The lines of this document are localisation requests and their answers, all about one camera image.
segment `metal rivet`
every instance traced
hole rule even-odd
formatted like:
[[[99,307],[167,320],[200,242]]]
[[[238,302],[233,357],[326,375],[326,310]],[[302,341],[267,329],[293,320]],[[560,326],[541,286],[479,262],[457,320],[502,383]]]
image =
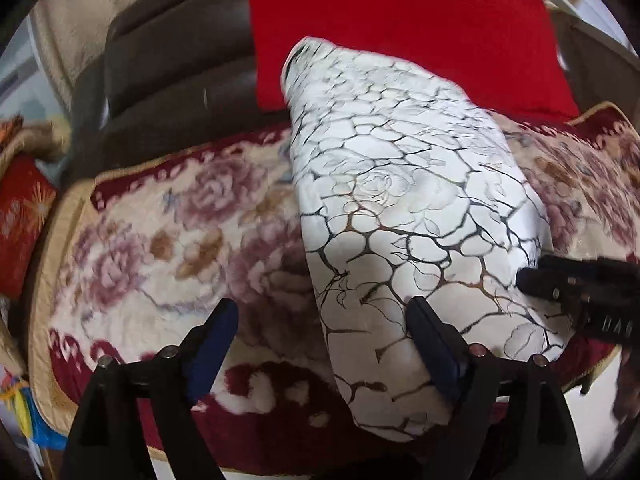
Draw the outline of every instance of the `metal rivet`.
[[[540,367],[547,366],[549,364],[549,359],[544,357],[542,354],[535,354],[533,356],[534,364],[537,364]]]
[[[469,345],[469,353],[475,357],[484,357],[487,355],[488,349],[480,343],[471,343]]]
[[[165,359],[170,359],[175,357],[178,353],[179,348],[176,345],[168,345],[165,346],[161,351],[159,351],[160,357],[164,357]]]
[[[98,359],[98,366],[100,368],[106,368],[111,363],[113,363],[113,357],[111,357],[110,355],[103,355],[102,357],[100,357],[100,359]]]

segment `pillow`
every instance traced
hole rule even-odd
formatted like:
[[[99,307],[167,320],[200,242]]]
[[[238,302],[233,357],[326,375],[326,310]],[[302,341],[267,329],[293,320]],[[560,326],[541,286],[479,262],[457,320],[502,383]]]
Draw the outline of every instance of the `pillow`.
[[[0,180],[0,294],[20,296],[31,252],[56,197],[55,188],[20,154]]]
[[[304,36],[413,61],[480,107],[578,114],[542,0],[249,0],[264,110],[285,107],[280,71]]]
[[[566,314],[514,287],[519,268],[553,249],[545,206],[500,128],[459,86],[404,60],[306,38],[283,88],[306,259],[358,425],[405,441],[447,422],[406,334],[413,296],[499,356],[562,354]]]

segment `black clamp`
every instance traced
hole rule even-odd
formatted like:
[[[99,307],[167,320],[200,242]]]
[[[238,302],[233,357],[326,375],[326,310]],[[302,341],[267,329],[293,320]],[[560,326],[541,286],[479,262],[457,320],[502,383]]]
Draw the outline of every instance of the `black clamp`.
[[[101,357],[71,427],[60,478],[155,480],[138,413],[142,398],[151,401],[174,476],[222,480],[190,410],[210,392],[237,331],[238,306],[221,300],[180,346],[130,364]]]
[[[530,296],[561,303],[576,332],[640,347],[640,267],[636,264],[543,256],[537,269],[519,270],[516,286]]]
[[[518,362],[467,345],[422,297],[408,303],[406,326],[434,385],[454,405],[421,478],[586,478],[571,414],[543,355]],[[505,396],[506,416],[492,425],[496,399]]]

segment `pink flower pattern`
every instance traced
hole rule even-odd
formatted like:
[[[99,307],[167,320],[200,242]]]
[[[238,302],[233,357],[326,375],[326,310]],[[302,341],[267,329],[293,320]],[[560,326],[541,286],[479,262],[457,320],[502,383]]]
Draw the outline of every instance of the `pink flower pattern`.
[[[609,229],[612,238],[622,246],[633,247],[636,226],[626,197],[619,190],[601,187],[587,195],[587,200]]]
[[[267,175],[242,156],[219,155],[196,175],[195,182],[180,193],[176,218],[185,229],[210,228],[254,204]]]
[[[143,236],[130,226],[114,232],[106,240],[103,252],[93,264],[93,275],[86,287],[86,300],[100,312],[115,306],[130,291],[138,288],[145,277],[141,266],[149,261]]]
[[[582,204],[577,200],[563,200],[558,192],[558,183],[539,180],[536,174],[527,168],[523,168],[522,173],[546,206],[554,247],[566,250],[578,232],[577,223]]]
[[[247,344],[289,358],[328,358],[297,220],[263,219],[245,232],[225,274]]]
[[[82,233],[80,233],[78,241],[76,241],[72,252],[76,266],[84,266],[94,244],[108,236],[105,228],[105,221],[106,218],[102,218],[97,224],[89,224],[84,228]]]

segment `red pillow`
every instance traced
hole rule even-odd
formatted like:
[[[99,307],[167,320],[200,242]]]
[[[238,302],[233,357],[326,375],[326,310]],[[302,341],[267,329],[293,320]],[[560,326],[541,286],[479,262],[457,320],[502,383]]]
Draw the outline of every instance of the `red pillow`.
[[[32,156],[16,155],[0,180],[0,294],[16,300],[55,188]]]
[[[542,0],[249,0],[264,110],[285,102],[280,72],[304,36],[420,64],[483,108],[578,114]]]

